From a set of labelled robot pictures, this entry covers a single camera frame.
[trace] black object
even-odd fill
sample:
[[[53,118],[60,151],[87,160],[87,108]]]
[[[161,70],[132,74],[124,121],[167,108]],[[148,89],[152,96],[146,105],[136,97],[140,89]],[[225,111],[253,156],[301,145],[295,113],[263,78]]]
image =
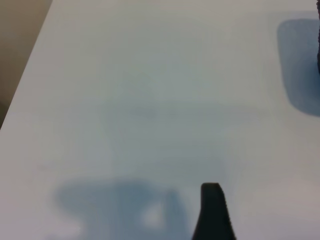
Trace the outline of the black object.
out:
[[[201,210],[192,240],[236,240],[225,195],[218,183],[201,186]]]
[[[320,20],[320,0],[317,0],[316,6],[318,8],[318,14],[319,14],[319,20]],[[318,42],[319,42],[319,50],[318,50],[317,60],[318,60],[318,70],[320,73],[320,29],[319,29]]]

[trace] white surface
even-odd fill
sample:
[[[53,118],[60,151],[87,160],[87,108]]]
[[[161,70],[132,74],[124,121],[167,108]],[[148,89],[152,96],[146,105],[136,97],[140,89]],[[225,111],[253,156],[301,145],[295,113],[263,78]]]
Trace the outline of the white surface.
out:
[[[0,131],[0,239],[188,239],[203,182],[239,240],[319,239],[315,2],[53,1]]]

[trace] beige wall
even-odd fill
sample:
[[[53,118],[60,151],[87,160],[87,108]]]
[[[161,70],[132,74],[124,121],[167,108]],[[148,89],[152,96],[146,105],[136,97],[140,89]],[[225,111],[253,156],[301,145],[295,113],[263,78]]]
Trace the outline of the beige wall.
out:
[[[0,0],[0,125],[50,3],[50,0]]]

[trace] white table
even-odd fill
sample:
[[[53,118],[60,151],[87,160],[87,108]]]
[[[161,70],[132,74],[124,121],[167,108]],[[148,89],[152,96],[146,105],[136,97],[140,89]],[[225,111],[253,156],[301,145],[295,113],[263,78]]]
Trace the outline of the white table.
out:
[[[315,0],[54,0],[0,131],[1,240],[320,239]]]

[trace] wall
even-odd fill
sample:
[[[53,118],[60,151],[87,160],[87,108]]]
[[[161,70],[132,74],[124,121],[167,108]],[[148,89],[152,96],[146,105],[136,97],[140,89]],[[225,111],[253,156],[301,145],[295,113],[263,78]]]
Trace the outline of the wall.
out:
[[[0,0],[0,127],[50,4],[50,0]]]

